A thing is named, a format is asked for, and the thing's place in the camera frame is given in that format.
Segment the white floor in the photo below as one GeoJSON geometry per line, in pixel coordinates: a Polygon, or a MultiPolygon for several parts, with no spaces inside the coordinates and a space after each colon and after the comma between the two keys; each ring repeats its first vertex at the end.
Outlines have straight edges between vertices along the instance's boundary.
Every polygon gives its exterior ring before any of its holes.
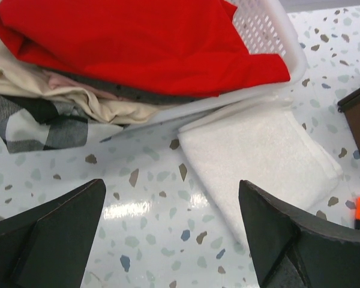
{"type": "Polygon", "coordinates": [[[360,5],[360,0],[280,0],[287,12],[360,5]]]}

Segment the clothing pile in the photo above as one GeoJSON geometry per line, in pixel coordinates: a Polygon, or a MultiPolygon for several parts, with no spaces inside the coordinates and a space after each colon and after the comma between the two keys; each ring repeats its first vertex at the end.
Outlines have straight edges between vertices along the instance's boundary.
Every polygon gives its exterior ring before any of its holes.
{"type": "Polygon", "coordinates": [[[10,152],[81,146],[99,129],[111,136],[173,105],[289,81],[279,55],[249,53],[232,24],[236,8],[225,0],[0,1],[0,136],[21,142],[10,152]],[[67,128],[76,125],[86,133],[67,128]]]}

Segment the beige cloth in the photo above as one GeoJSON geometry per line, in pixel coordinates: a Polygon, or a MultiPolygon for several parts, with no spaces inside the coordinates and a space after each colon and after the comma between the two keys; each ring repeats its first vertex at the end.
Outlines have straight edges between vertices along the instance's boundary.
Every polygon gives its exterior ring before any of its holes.
{"type": "Polygon", "coordinates": [[[42,69],[18,61],[1,40],[0,94],[75,102],[95,120],[112,124],[144,123],[161,109],[171,107],[98,99],[93,92],[80,87],[50,89],[42,69]]]}

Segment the pink cloth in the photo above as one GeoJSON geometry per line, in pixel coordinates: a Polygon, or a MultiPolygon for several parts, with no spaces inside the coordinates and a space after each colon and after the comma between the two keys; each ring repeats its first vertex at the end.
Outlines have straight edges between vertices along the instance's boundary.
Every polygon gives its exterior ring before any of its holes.
{"type": "Polygon", "coordinates": [[[91,91],[98,98],[110,99],[110,100],[119,100],[119,101],[131,101],[130,99],[127,99],[127,98],[124,98],[124,97],[119,97],[119,96],[113,95],[112,93],[102,91],[102,90],[98,90],[98,89],[95,89],[95,88],[93,88],[93,87],[91,87],[89,85],[73,81],[72,79],[69,79],[68,77],[65,77],[65,76],[60,75],[60,74],[55,73],[55,72],[43,70],[43,73],[45,75],[49,76],[48,86],[49,86],[50,89],[56,89],[56,88],[60,88],[60,87],[72,87],[72,86],[73,87],[80,87],[80,88],[84,88],[84,89],[86,89],[88,91],[91,91]]]}

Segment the folded clothes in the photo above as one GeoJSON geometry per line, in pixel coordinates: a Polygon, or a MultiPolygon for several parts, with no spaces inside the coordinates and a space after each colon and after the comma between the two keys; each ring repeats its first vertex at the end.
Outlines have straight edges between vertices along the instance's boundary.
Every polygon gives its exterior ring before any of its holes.
{"type": "Polygon", "coordinates": [[[118,97],[114,94],[108,93],[106,91],[97,90],[94,87],[85,85],[83,83],[76,82],[68,77],[60,75],[52,71],[43,70],[43,73],[49,77],[48,85],[50,89],[56,89],[60,87],[81,87],[88,91],[93,92],[98,98],[110,99],[110,100],[119,100],[119,101],[129,101],[127,98],[118,97]]]}
{"type": "Polygon", "coordinates": [[[110,97],[116,97],[117,95],[117,98],[119,100],[133,100],[140,103],[148,103],[154,105],[184,104],[197,100],[197,98],[194,97],[160,95],[157,93],[143,91],[132,87],[117,85],[109,81],[92,79],[89,77],[58,70],[48,70],[49,71],[47,73],[51,73],[49,75],[53,75],[53,77],[49,79],[49,86],[51,88],[55,86],[57,78],[64,77],[66,79],[69,79],[73,83],[79,84],[81,87],[92,91],[97,97],[104,96],[102,98],[109,99],[110,97]]]}
{"type": "Polygon", "coordinates": [[[18,61],[0,40],[0,94],[77,103],[91,118],[112,124],[144,123],[168,106],[98,99],[80,87],[50,89],[41,68],[18,61]]]}
{"type": "Polygon", "coordinates": [[[0,39],[21,61],[164,95],[290,80],[279,55],[249,54],[234,10],[223,0],[2,0],[0,39]]]}
{"type": "Polygon", "coordinates": [[[122,130],[90,119],[74,103],[0,95],[0,137],[9,153],[80,147],[122,130]]]}
{"type": "Polygon", "coordinates": [[[341,167],[297,123],[291,101],[252,98],[180,129],[179,141],[236,239],[247,245],[240,180],[308,209],[339,182],[341,167]]]}

